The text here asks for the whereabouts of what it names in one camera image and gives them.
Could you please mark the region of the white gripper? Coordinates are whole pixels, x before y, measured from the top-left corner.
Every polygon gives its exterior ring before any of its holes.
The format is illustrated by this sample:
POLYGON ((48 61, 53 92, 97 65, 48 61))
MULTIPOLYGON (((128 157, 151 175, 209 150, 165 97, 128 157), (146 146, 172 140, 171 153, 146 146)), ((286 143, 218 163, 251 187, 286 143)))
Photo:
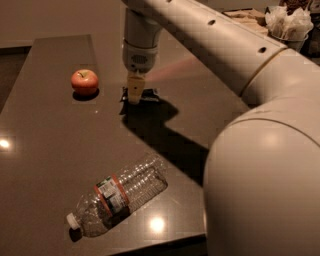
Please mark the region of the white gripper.
POLYGON ((155 65, 158 48, 139 48, 123 41, 122 60, 128 71, 127 88, 128 102, 138 104, 145 88, 145 76, 155 65))

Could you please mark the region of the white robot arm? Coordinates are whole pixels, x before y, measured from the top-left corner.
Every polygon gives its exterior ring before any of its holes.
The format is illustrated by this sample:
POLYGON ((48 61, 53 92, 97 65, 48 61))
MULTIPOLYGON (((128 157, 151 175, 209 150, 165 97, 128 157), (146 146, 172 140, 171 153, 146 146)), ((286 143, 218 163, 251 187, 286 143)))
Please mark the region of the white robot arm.
POLYGON ((250 105, 213 143, 203 188, 209 256, 320 256, 320 70, 195 0, 123 0, 250 105))

